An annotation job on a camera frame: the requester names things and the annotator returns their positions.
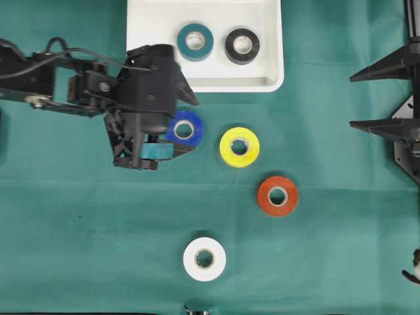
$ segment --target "black tape roll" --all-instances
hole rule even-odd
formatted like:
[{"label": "black tape roll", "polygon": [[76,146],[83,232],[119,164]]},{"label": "black tape roll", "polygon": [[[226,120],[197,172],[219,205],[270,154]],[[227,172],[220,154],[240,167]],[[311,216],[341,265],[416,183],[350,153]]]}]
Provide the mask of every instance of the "black tape roll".
[{"label": "black tape roll", "polygon": [[[237,41],[243,41],[247,43],[250,41],[250,49],[247,49],[243,52],[237,51],[234,46],[236,39]],[[225,51],[227,57],[233,63],[248,64],[258,55],[258,52],[260,51],[260,41],[254,32],[245,28],[239,28],[231,32],[228,35],[228,38],[226,38]]]}]

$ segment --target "white tray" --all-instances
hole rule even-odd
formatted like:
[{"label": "white tray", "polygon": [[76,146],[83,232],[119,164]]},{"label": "white tray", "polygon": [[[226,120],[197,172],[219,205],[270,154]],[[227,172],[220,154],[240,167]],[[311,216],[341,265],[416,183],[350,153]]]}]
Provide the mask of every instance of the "white tray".
[{"label": "white tray", "polygon": [[[210,56],[199,62],[177,61],[194,92],[272,92],[284,80],[281,0],[128,0],[127,50],[143,45],[176,46],[189,23],[213,33]],[[261,48],[254,61],[240,66],[227,59],[224,42],[236,28],[257,34]]]}]

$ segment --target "blue tape roll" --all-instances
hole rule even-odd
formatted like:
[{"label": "blue tape roll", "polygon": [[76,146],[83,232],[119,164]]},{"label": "blue tape roll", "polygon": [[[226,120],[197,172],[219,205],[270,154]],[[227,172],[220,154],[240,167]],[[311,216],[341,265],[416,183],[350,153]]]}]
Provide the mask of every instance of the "blue tape roll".
[{"label": "blue tape roll", "polygon": [[144,143],[141,152],[142,159],[172,159],[172,143]]},{"label": "blue tape roll", "polygon": [[[184,123],[188,124],[192,128],[192,134],[188,138],[180,138],[175,132],[177,127]],[[170,123],[165,137],[167,140],[172,142],[196,147],[200,144],[204,137],[203,121],[195,113],[187,110],[180,110]]]},{"label": "blue tape roll", "polygon": [[[198,49],[191,49],[187,45],[189,35],[202,34],[204,36],[204,45]],[[202,24],[189,24],[183,27],[178,33],[177,45],[181,55],[189,61],[201,61],[206,59],[213,50],[213,34]]]}]

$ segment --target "screw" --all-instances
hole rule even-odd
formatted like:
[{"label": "screw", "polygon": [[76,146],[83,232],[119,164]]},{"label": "screw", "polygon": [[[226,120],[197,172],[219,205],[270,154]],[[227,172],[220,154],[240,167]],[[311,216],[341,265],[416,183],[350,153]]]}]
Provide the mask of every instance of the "screw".
[{"label": "screw", "polygon": [[111,90],[111,87],[109,84],[107,84],[107,82],[102,82],[99,83],[99,91],[104,92],[104,93],[108,93]]}]

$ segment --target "robotic arm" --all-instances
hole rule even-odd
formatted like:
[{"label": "robotic arm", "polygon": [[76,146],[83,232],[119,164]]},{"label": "robotic arm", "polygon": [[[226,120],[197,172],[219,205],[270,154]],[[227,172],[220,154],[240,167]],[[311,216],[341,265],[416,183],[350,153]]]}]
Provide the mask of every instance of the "robotic arm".
[{"label": "robotic arm", "polygon": [[[62,52],[51,53],[59,42]],[[117,64],[117,77],[108,75],[107,63],[73,58],[79,52]],[[53,99],[57,67],[69,68],[67,104]],[[159,139],[175,116],[177,99],[199,105],[170,45],[144,46],[127,52],[124,64],[87,49],[68,48],[60,37],[52,38],[44,52],[25,57],[10,41],[0,39],[0,100],[27,102],[33,109],[93,117],[104,121],[114,165],[131,169],[158,168],[158,162],[191,152],[194,148]],[[144,156],[162,147],[172,156]]]}]

